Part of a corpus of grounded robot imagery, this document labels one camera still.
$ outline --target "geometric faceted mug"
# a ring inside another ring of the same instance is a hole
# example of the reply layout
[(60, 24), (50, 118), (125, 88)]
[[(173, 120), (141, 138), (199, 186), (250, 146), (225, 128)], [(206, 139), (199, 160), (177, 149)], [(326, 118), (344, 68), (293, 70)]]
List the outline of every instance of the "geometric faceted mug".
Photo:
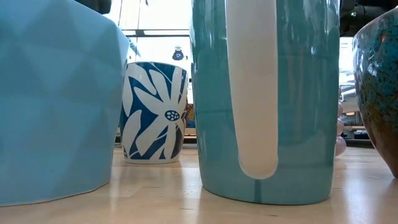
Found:
[(0, 206), (109, 182), (128, 48), (75, 1), (0, 0)]
[(186, 105), (184, 69), (164, 63), (130, 63), (120, 117), (125, 161), (177, 162), (185, 132)]

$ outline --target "white mug handle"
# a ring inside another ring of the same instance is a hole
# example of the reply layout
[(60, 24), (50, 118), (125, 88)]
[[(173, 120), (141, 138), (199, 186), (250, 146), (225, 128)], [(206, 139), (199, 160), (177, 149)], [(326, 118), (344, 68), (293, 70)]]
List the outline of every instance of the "white mug handle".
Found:
[(276, 0), (225, 0), (229, 82), (239, 165), (253, 179), (278, 164)]

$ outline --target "blue pattern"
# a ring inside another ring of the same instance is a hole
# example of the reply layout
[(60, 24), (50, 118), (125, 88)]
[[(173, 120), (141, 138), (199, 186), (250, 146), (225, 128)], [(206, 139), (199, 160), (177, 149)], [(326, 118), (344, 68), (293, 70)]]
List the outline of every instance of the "blue pattern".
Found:
[[(164, 63), (149, 63), (149, 62), (137, 62), (135, 63), (136, 65), (140, 66), (146, 71), (146, 74), (150, 80), (150, 83), (155, 86), (155, 83), (150, 75), (151, 70), (155, 70), (161, 74), (163, 74), (165, 80), (166, 80), (166, 87), (167, 87), (167, 93), (168, 96), (172, 96), (172, 81), (175, 77), (173, 77), (174, 70), (175, 69), (181, 69), (178, 67), (175, 67), (173, 65), (167, 65)], [(158, 150), (162, 150), (162, 146), (165, 144), (168, 132), (172, 131), (170, 129), (170, 126), (166, 126), (163, 131), (157, 135), (158, 140), (155, 139), (146, 139), (146, 141), (153, 141), (153, 143), (150, 145), (150, 147), (146, 150), (144, 154), (138, 153), (139, 149), (137, 146), (137, 139), (141, 136), (141, 134), (147, 130), (153, 123), (154, 121), (158, 118), (158, 116), (164, 116), (168, 121), (178, 121), (178, 120), (184, 120), (185, 119), (185, 114), (186, 112), (184, 111), (183, 113), (179, 114), (175, 109), (171, 110), (166, 110), (164, 114), (155, 114), (153, 113), (145, 104), (142, 102), (138, 95), (136, 94), (136, 91), (134, 88), (139, 88), (140, 90), (144, 91), (146, 94), (153, 96), (157, 100), (164, 102), (163, 99), (159, 95), (159, 90), (157, 90), (156, 94), (152, 94), (141, 82), (140, 80), (137, 80), (133, 77), (129, 77), (128, 79), (130, 83), (130, 88), (131, 91), (133, 92), (133, 104), (130, 109), (129, 114), (125, 114), (124, 110), (121, 112), (120, 116), (120, 128), (121, 128), (121, 135), (123, 138), (124, 134), (124, 128), (127, 123), (127, 120), (129, 117), (134, 114), (136, 111), (142, 111), (141, 114), (141, 128), (139, 129), (137, 135), (135, 136), (135, 139), (133, 140), (133, 143), (129, 149), (124, 149), (125, 153), (124, 156), (129, 159), (135, 159), (135, 160), (149, 160)], [(187, 72), (183, 70), (182, 72), (182, 82), (181, 82), (181, 88), (180, 88), (180, 96), (178, 98), (178, 103), (182, 103), (182, 95), (184, 93), (183, 88), (186, 86), (186, 81), (187, 81)], [(171, 158), (166, 158), (164, 152), (161, 153), (160, 157), (158, 159), (173, 159), (175, 156), (179, 154), (182, 148), (182, 142), (183, 142), (183, 130), (180, 130), (179, 127), (175, 128), (175, 143), (174, 143), (174, 149), (172, 152)]]

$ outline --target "white flower pattern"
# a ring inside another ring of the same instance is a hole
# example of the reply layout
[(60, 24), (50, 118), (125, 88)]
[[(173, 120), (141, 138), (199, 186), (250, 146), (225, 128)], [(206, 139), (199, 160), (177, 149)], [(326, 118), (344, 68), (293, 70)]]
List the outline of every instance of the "white flower pattern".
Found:
[[(143, 156), (156, 140), (165, 137), (165, 142), (151, 155), (150, 160), (157, 160), (162, 154), (165, 159), (172, 159), (177, 131), (179, 129), (183, 134), (185, 130), (183, 114), (187, 104), (186, 71), (175, 67), (174, 73), (170, 77), (158, 67), (172, 65), (151, 63), (151, 69), (147, 72), (139, 64), (130, 64), (131, 67), (127, 70), (125, 80), (127, 84), (124, 86), (123, 93), (123, 112), (127, 116), (130, 114), (132, 107), (134, 107), (132, 104), (133, 95), (136, 95), (136, 99), (139, 99), (151, 113), (155, 114), (156, 118), (145, 130), (140, 132), (142, 128), (141, 119), (145, 119), (145, 114), (141, 110), (136, 110), (130, 115), (122, 132), (122, 145), (124, 150), (127, 151), (125, 157), (132, 157), (136, 153)], [(133, 91), (131, 91), (129, 77), (139, 81), (146, 90), (134, 85)], [(133, 144), (136, 144), (137, 151), (130, 154), (129, 151)]]

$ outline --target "wooden table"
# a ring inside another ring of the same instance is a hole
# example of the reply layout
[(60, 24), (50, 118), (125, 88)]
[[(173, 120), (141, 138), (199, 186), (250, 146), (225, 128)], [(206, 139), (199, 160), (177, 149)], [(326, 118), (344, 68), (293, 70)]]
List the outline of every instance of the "wooden table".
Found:
[(398, 181), (374, 149), (349, 148), (336, 159), (328, 201), (256, 205), (202, 189), (192, 146), (180, 163), (156, 166), (125, 164), (118, 149), (110, 184), (54, 202), (0, 208), (0, 223), (389, 224), (398, 223)]

